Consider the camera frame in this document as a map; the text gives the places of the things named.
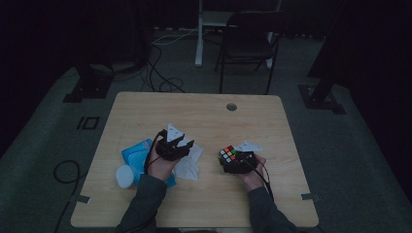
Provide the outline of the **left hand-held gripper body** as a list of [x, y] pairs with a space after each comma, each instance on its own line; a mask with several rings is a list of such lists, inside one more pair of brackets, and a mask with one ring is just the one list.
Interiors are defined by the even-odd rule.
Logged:
[[175, 161], [185, 156], [184, 149], [179, 147], [179, 143], [185, 138], [182, 131], [169, 123], [167, 128], [160, 132], [160, 136], [162, 139], [156, 143], [155, 151], [161, 158]]

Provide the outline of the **white wet wipe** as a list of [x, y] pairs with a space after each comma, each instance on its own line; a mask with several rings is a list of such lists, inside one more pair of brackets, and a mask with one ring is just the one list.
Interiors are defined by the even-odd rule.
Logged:
[[197, 181], [199, 179], [199, 167], [197, 162], [203, 152], [203, 148], [194, 144], [189, 154], [180, 159], [174, 168], [174, 175], [179, 179]]

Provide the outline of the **person's right hand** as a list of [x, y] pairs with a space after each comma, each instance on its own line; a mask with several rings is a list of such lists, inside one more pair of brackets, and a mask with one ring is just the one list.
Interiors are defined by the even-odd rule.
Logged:
[[248, 174], [238, 175], [238, 178], [244, 183], [244, 186], [248, 191], [252, 191], [265, 185], [263, 178], [263, 165], [265, 164], [266, 159], [257, 155], [257, 161], [258, 165], [255, 171]]

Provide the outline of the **multicoloured puzzle cube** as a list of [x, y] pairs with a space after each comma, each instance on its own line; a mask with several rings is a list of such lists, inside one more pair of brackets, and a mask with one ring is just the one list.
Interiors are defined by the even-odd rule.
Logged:
[[222, 149], [218, 154], [218, 159], [222, 165], [231, 163], [236, 159], [237, 150], [233, 146]]

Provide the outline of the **white desk frame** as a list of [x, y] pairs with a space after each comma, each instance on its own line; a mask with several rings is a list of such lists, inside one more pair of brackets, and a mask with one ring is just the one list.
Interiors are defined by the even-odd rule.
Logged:
[[232, 12], [205, 11], [203, 0], [198, 0], [197, 14], [197, 44], [194, 59], [194, 66], [200, 68], [203, 64], [203, 35], [204, 26], [223, 27]]

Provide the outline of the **black stand base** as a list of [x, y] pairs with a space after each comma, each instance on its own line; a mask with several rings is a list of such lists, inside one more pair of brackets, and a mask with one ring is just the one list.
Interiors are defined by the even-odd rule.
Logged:
[[84, 99], [105, 99], [112, 80], [113, 72], [102, 73], [89, 64], [76, 66], [79, 79], [71, 93], [67, 93], [63, 103], [81, 103]]
[[330, 110], [336, 115], [345, 115], [346, 111], [334, 98], [331, 89], [333, 82], [320, 80], [317, 85], [300, 84], [300, 95], [307, 109]]

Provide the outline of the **person's left hand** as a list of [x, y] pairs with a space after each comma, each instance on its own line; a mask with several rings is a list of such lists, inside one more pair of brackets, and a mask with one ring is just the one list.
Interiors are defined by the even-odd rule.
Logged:
[[160, 157], [155, 150], [151, 152], [147, 174], [166, 182], [179, 160], [169, 161]]

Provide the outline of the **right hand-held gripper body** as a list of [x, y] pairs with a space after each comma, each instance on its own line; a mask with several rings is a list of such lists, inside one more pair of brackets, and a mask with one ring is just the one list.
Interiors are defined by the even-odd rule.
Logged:
[[248, 174], [257, 168], [256, 151], [262, 151], [261, 146], [245, 141], [234, 148], [237, 150], [236, 159], [231, 163], [237, 165], [235, 174]]

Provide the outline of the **blue wet wipes pack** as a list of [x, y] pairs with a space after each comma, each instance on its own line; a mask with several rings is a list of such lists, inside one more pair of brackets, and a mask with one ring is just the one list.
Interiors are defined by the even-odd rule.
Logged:
[[124, 164], [115, 173], [120, 188], [139, 185], [142, 176], [148, 172], [152, 143], [152, 139], [147, 139], [121, 152]]

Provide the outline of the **black folding chair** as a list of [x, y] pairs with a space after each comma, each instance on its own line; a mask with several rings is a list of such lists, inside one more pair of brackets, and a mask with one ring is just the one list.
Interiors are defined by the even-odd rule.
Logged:
[[258, 69], [271, 60], [264, 91], [268, 93], [275, 69], [280, 39], [288, 32], [292, 17], [287, 12], [247, 11], [232, 14], [223, 28], [223, 38], [215, 69], [220, 67], [223, 92], [224, 66], [256, 64]]

